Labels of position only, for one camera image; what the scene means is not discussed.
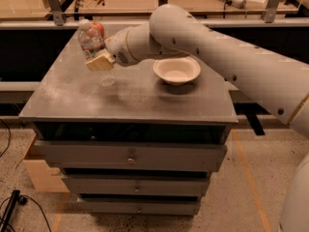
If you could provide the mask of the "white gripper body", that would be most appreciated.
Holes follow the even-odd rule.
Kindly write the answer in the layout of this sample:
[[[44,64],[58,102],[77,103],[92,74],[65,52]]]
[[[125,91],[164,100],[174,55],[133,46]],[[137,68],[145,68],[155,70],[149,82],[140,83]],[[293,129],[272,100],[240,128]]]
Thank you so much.
[[[130,54],[126,42],[128,32],[128,28],[123,29],[105,41],[109,54],[115,59],[117,64],[123,67],[131,66],[135,63],[135,59]]]

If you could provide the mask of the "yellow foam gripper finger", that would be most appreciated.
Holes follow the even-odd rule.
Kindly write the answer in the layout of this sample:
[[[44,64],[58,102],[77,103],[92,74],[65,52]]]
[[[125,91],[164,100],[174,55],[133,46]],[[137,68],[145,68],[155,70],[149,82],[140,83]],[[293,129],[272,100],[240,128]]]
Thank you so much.
[[[100,56],[88,61],[86,63],[87,68],[92,72],[98,71],[111,71],[114,68],[115,60],[108,55],[103,53]]]

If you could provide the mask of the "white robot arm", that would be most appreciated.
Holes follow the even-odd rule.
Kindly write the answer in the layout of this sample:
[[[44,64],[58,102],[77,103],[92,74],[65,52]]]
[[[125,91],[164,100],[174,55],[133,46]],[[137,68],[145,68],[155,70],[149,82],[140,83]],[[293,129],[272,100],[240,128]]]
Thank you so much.
[[[165,4],[148,22],[119,31],[104,42],[92,71],[110,71],[146,59],[190,54],[212,68],[289,128],[309,138],[308,65],[212,31],[188,11]]]

